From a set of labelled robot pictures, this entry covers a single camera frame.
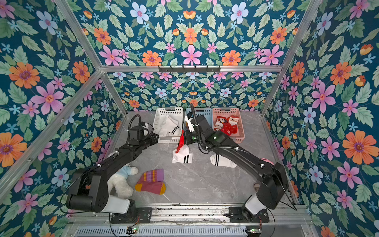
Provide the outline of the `small white ankle sock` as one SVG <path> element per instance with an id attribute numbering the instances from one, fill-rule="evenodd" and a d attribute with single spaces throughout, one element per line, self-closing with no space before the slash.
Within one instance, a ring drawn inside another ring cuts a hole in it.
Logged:
<path id="1" fill-rule="evenodd" d="M 168 136 L 168 133 L 169 133 L 168 129 L 165 128 L 165 127 L 162 127 L 162 128 L 160 129 L 160 131 L 159 131 L 159 136 L 160 136 L 160 138 L 162 138 L 162 137 L 167 137 L 167 136 Z"/>

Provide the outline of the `red white striped santa sock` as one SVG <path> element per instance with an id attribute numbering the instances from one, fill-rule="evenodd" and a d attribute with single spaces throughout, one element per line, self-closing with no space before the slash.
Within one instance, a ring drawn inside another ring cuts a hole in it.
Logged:
<path id="1" fill-rule="evenodd" d="M 220 131 L 223 129 L 224 124 L 227 122 L 226 118 L 223 116 L 217 116 L 213 125 L 214 131 Z"/>

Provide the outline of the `purple striped sock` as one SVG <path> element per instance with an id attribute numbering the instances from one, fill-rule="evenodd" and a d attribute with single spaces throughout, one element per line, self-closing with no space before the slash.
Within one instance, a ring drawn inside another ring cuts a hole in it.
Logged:
<path id="1" fill-rule="evenodd" d="M 154 169 L 144 172 L 135 185 L 135 190 L 163 195 L 166 191 L 164 169 Z"/>

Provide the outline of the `plain red sock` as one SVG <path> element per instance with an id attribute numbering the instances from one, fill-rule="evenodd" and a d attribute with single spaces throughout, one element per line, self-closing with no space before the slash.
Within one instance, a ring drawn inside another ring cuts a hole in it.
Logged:
<path id="1" fill-rule="evenodd" d="M 237 126 L 237 124 L 231 124 L 230 122 L 227 122 L 223 125 L 223 128 L 221 129 L 221 131 L 224 134 L 231 136 L 233 134 L 238 133 L 238 126 Z"/>

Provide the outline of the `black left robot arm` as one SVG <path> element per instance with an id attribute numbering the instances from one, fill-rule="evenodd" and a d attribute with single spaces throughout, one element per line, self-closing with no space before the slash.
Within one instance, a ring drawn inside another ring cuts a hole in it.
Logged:
<path id="1" fill-rule="evenodd" d="M 68 188 L 66 207 L 82 212 L 126 214 L 131 201 L 110 195 L 108 181 L 143 150 L 158 143 L 159 135 L 153 131 L 144 135 L 145 130 L 142 126 L 130 128 L 127 142 L 113 155 L 96 166 L 76 170 Z"/>

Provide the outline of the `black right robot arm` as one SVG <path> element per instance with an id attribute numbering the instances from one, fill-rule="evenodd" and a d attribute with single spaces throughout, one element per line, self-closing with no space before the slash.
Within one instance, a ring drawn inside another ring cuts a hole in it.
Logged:
<path id="1" fill-rule="evenodd" d="M 253 176 L 260 187 L 244 204 L 244 208 L 256 215 L 262 209 L 276 209 L 289 188 L 285 168 L 280 163 L 274 165 L 258 158 L 232 138 L 221 131 L 214 131 L 203 115 L 191 115 L 185 131 L 185 141 L 197 143 L 203 154 L 215 153 L 219 158 L 224 157 Z"/>

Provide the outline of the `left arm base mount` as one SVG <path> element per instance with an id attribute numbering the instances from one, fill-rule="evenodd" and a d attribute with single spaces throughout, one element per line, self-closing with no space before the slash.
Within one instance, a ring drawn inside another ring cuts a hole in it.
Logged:
<path id="1" fill-rule="evenodd" d="M 125 214 L 113 214 L 112 224 L 147 224 L 150 223 L 153 209 L 151 207 L 132 207 Z"/>

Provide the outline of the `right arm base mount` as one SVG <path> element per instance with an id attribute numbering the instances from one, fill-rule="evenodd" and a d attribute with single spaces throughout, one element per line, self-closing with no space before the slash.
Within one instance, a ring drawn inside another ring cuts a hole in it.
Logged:
<path id="1" fill-rule="evenodd" d="M 268 223 L 269 215 L 266 209 L 262 209 L 258 214 L 252 214 L 246 208 L 241 206 L 228 208 L 228 212 L 224 214 L 232 223 Z"/>

